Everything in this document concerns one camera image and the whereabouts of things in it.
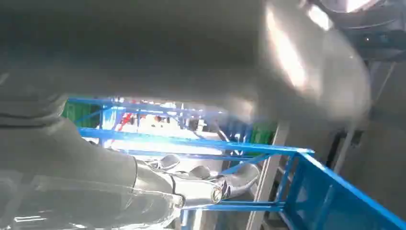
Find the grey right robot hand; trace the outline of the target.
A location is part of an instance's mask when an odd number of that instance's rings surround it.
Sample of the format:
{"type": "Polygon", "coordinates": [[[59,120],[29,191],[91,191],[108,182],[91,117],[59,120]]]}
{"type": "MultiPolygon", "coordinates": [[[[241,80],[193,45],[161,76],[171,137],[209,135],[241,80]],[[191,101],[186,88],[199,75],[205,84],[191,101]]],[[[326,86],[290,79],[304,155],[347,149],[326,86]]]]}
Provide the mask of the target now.
{"type": "Polygon", "coordinates": [[[350,124],[371,107],[362,58],[296,0],[3,0],[0,227],[164,228],[219,180],[84,140],[70,96],[192,103],[246,122],[350,124]]]}

